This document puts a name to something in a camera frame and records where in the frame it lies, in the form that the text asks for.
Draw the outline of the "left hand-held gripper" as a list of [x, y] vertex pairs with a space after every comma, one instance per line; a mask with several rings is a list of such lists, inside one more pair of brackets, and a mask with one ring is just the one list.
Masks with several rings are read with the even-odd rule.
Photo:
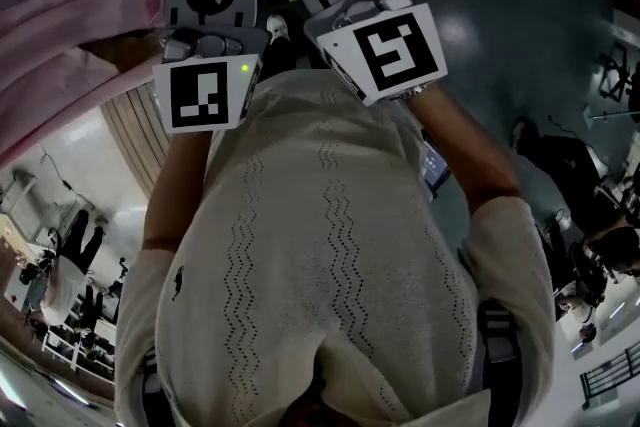
[[257, 0], [165, 0], [168, 26], [203, 26], [208, 18], [234, 27], [168, 33], [153, 67], [156, 99], [169, 134], [240, 126], [262, 69], [266, 32], [254, 27]]

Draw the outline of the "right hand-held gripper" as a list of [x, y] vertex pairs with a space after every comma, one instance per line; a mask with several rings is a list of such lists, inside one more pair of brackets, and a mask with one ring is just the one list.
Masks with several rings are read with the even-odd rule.
[[302, 0], [305, 35], [365, 106], [411, 96], [447, 75], [428, 4], [413, 0]]

